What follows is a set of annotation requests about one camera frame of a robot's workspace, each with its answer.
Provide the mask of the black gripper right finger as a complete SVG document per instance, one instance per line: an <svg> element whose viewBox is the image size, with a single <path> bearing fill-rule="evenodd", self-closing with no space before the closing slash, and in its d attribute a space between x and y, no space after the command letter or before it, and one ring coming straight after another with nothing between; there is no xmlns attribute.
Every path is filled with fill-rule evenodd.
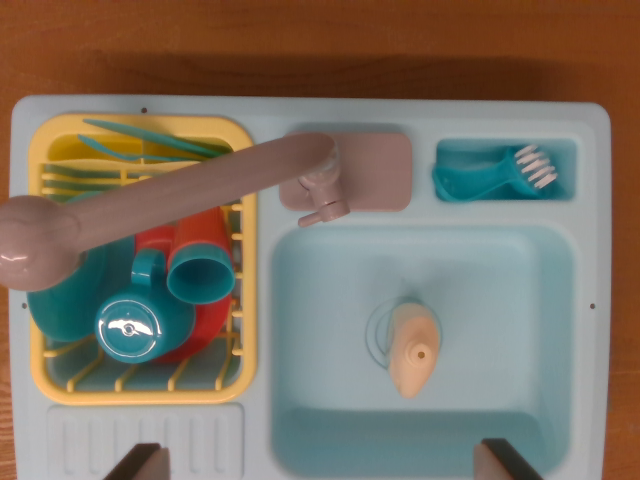
<svg viewBox="0 0 640 480"><path fill-rule="evenodd" d="M542 480L504 438L485 438L473 449L474 480Z"/></svg>

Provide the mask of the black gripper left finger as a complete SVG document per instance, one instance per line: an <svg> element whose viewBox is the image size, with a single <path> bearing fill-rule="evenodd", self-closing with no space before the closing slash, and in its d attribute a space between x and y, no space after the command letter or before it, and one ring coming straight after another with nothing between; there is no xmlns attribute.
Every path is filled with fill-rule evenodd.
<svg viewBox="0 0 640 480"><path fill-rule="evenodd" d="M159 443L136 444L105 480L169 480L169 449Z"/></svg>

